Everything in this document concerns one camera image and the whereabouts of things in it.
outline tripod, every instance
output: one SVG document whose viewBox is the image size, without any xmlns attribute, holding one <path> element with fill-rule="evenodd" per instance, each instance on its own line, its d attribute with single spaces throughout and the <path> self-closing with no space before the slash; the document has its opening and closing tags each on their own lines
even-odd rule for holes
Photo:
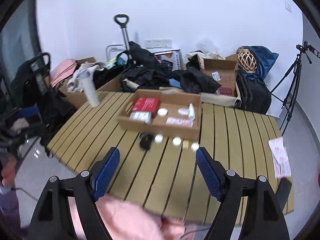
<svg viewBox="0 0 320 240">
<path fill-rule="evenodd" d="M 280 126 L 280 130 L 282 129 L 284 122 L 287 121 L 283 131 L 282 131 L 282 135 L 284 134 L 285 130 L 287 129 L 288 123 L 291 120 L 292 117 L 292 112 L 294 109 L 294 106 L 296 104 L 297 101 L 297 95 L 298 95 L 298 90 L 299 90 L 299 84 L 300 84 L 300 77 L 301 77 L 301 68 L 302 68 L 302 62 L 301 62 L 301 56 L 302 54 L 306 54 L 308 61 L 310 64 L 312 64 L 311 59 L 309 58 L 308 54 L 306 53 L 307 50 L 310 50 L 313 54 L 315 54 L 318 58 L 320 58 L 320 52 L 317 51 L 314 47 L 312 47 L 311 45 L 309 45 L 308 42 L 304 42 L 303 46 L 301 45 L 297 45 L 296 48 L 300 51 L 299 54 L 297 54 L 297 58 L 294 61 L 294 63 L 291 65 L 291 67 L 288 69 L 288 71 L 284 74 L 283 78 L 279 81 L 279 83 L 274 87 L 273 90 L 271 90 L 271 94 L 278 99 L 279 101 L 282 102 L 282 109 L 285 107 L 287 109 L 287 113 L 285 115 L 285 118 Z M 277 96 L 275 96 L 273 94 L 273 92 L 276 90 L 276 88 L 281 84 L 281 82 L 290 74 L 290 72 L 293 70 L 293 79 L 289 88 L 289 91 L 287 93 L 287 96 L 285 97 L 284 100 L 281 100 L 280 98 L 278 98 Z M 294 86 L 293 92 L 292 92 L 292 97 L 291 100 L 289 100 L 290 98 L 290 93 L 292 91 L 292 88 Z"/>
</svg>

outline silver screw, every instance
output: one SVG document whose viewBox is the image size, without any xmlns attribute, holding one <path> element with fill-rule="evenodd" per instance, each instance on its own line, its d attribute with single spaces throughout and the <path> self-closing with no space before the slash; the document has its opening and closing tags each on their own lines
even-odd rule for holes
<svg viewBox="0 0 320 240">
<path fill-rule="evenodd" d="M 227 170 L 227 175 L 234 176 L 236 173 L 233 170 Z"/>
<path fill-rule="evenodd" d="M 81 172 L 81 176 L 82 176 L 82 177 L 87 177 L 87 176 L 89 176 L 89 174 L 90 174 L 89 171 L 82 171 L 82 172 Z"/>
<path fill-rule="evenodd" d="M 267 178 L 265 176 L 259 176 L 259 180 L 261 182 L 266 182 L 267 181 Z"/>
<path fill-rule="evenodd" d="M 55 182 L 57 180 L 57 177 L 56 176 L 52 176 L 50 177 L 49 181 L 52 183 L 52 182 Z"/>
</svg>

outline woven basket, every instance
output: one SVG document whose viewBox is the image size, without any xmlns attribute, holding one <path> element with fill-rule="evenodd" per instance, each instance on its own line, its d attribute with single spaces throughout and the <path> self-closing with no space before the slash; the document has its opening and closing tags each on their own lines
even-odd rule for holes
<svg viewBox="0 0 320 240">
<path fill-rule="evenodd" d="M 247 73 L 255 73 L 257 69 L 257 61 L 254 55 L 248 50 L 240 47 L 237 50 L 239 65 L 246 71 Z"/>
</svg>

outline wooden slat table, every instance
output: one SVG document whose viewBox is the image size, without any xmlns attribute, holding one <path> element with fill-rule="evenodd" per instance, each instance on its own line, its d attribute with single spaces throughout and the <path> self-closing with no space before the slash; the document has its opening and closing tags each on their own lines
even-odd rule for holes
<svg viewBox="0 0 320 240">
<path fill-rule="evenodd" d="M 172 145 L 172 138 L 140 149 L 139 134 L 123 130 L 116 118 L 130 93 L 98 92 L 101 103 L 84 104 L 52 139 L 48 148 L 70 170 L 90 169 L 114 146 L 120 164 L 108 192 L 164 216 L 199 223 L 212 223 L 219 202 L 210 196 L 196 166 L 195 153 Z M 270 139 L 281 136 L 273 117 L 203 104 L 200 145 L 224 168 L 240 176 L 268 178 L 274 191 L 275 179 Z M 242 224 L 247 199 L 242 198 L 237 224 Z M 293 211 L 291 189 L 284 213 Z"/>
</svg>

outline wall switch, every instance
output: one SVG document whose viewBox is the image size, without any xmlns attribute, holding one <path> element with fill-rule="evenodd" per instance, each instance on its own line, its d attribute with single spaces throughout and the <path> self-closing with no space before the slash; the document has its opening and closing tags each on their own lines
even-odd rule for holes
<svg viewBox="0 0 320 240">
<path fill-rule="evenodd" d="M 145 45 L 147 49 L 152 48 L 172 48 L 172 39 L 147 39 L 145 40 Z"/>
<path fill-rule="evenodd" d="M 284 4 L 285 4 L 285 8 L 286 8 L 289 12 L 292 12 L 291 4 L 288 3 L 288 2 L 284 2 Z"/>
</svg>

